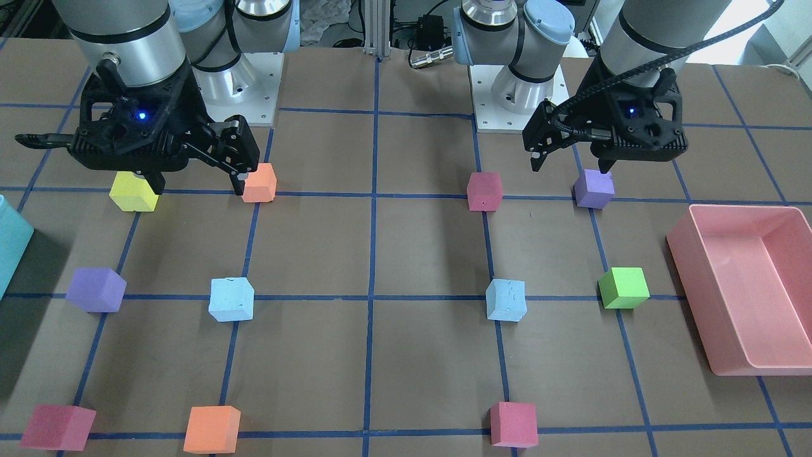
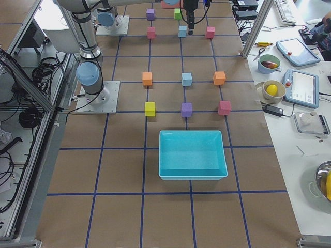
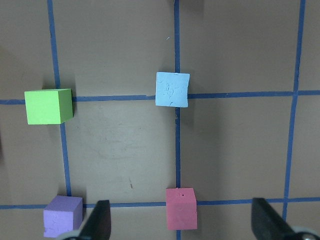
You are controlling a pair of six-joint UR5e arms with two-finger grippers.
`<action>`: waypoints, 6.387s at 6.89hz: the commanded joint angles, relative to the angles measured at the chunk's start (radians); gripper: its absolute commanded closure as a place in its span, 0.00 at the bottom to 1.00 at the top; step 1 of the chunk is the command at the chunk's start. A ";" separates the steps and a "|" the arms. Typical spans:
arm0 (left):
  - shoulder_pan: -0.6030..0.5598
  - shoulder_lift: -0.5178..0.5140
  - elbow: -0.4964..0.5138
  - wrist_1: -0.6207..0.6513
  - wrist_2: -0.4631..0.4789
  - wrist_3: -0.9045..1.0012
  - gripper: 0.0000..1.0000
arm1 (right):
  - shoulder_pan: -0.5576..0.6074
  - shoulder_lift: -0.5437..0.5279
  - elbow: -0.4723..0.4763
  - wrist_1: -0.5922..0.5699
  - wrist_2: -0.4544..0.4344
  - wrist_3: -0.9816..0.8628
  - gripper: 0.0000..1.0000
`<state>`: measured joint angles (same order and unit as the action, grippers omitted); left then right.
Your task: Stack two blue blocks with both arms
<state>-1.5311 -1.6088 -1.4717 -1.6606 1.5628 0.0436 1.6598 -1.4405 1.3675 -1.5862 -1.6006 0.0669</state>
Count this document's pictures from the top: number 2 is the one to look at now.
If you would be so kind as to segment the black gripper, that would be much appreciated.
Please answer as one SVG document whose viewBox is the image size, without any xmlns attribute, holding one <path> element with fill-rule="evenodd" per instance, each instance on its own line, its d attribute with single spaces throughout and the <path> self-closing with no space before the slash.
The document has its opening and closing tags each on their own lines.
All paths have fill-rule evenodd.
<svg viewBox="0 0 331 248">
<path fill-rule="evenodd" d="M 183 8 L 186 10 L 188 34 L 192 35 L 195 27 L 194 11 L 198 8 L 198 0 L 183 0 Z"/>
</svg>

